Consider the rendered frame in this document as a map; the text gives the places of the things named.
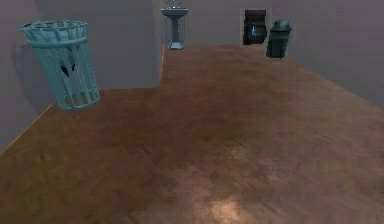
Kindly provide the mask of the dark green lidded bin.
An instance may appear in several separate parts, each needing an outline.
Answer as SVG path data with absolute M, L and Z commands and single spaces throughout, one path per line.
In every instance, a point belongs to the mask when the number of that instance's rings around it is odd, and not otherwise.
M 292 28 L 286 19 L 276 20 L 270 29 L 266 56 L 284 58 Z

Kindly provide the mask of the teal slatted laundry basket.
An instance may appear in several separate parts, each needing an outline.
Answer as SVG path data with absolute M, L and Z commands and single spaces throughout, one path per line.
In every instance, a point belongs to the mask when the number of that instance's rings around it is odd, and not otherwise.
M 37 21 L 20 26 L 62 110 L 87 108 L 100 100 L 87 26 L 87 22 L 74 20 Z

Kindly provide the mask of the grey pedestal sink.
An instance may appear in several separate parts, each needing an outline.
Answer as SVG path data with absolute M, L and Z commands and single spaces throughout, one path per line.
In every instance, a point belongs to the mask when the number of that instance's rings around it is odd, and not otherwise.
M 183 7 L 167 7 L 161 9 L 161 14 L 171 21 L 172 33 L 168 44 L 169 50 L 183 50 L 184 45 L 179 36 L 179 20 L 188 14 L 188 9 Z

